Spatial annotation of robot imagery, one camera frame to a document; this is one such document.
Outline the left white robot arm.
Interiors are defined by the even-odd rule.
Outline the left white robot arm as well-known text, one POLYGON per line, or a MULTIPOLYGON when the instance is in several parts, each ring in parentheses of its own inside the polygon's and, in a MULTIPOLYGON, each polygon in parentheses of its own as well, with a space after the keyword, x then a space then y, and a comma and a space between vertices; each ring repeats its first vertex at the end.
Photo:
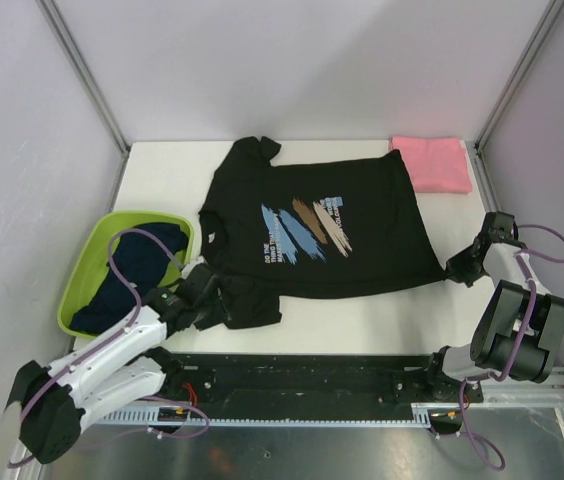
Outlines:
POLYGON ((21 409, 18 439, 30 454, 9 468, 54 462, 91 425, 131 402, 176 397, 183 376, 162 344, 189 327, 224 322, 224 284, 208 265, 197 264, 174 287, 138 296, 129 314, 87 346, 47 366, 22 366, 8 402, 21 409))

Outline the black printed t shirt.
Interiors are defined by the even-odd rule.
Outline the black printed t shirt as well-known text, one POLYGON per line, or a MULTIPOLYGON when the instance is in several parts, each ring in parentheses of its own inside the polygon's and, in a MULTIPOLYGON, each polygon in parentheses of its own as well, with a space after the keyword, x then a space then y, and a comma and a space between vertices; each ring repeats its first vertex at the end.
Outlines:
POLYGON ((236 141, 199 212, 226 326, 281 320, 284 296, 342 299, 442 281, 401 154, 278 165, 281 145, 236 141))

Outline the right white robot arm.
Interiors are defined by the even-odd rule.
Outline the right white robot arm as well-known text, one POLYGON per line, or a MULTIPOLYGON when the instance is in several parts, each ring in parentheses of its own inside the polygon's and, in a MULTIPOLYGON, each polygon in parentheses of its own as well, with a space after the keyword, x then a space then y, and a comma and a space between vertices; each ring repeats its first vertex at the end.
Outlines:
POLYGON ((564 298, 539 280, 530 259, 564 263, 530 249, 519 239, 511 214, 485 215, 473 243, 446 262, 446 277, 467 287, 489 278, 494 286, 473 334, 463 347, 444 347, 423 376, 425 393, 451 402, 470 384, 508 379, 544 382, 553 370, 564 336, 564 298))

